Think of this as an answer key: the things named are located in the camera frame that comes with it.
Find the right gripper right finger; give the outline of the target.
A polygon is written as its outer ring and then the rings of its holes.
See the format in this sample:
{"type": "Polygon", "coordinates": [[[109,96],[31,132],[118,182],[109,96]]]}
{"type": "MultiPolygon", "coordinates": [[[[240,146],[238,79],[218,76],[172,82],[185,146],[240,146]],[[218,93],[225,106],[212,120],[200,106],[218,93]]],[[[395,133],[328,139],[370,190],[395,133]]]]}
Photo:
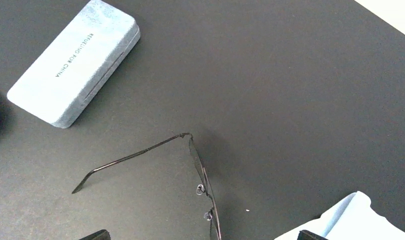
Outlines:
{"type": "Polygon", "coordinates": [[[297,240],[327,240],[327,239],[311,231],[301,230],[298,234],[297,240]]]}

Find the blue-grey glasses case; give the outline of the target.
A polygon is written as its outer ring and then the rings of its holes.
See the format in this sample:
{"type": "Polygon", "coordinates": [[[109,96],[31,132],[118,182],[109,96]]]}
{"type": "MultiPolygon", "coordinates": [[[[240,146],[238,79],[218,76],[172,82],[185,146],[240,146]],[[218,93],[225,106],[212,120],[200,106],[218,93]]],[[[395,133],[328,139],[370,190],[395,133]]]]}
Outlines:
{"type": "Polygon", "coordinates": [[[66,129],[79,117],[140,39],[129,14],[88,2],[10,88],[10,102],[66,129]]]}

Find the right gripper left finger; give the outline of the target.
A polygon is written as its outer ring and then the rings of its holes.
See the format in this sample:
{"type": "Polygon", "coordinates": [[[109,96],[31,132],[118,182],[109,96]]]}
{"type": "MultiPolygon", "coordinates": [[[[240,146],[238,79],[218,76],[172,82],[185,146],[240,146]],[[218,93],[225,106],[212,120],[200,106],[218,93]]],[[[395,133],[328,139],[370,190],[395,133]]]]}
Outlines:
{"type": "Polygon", "coordinates": [[[110,233],[106,229],[102,229],[79,240],[110,240],[110,233]]]}

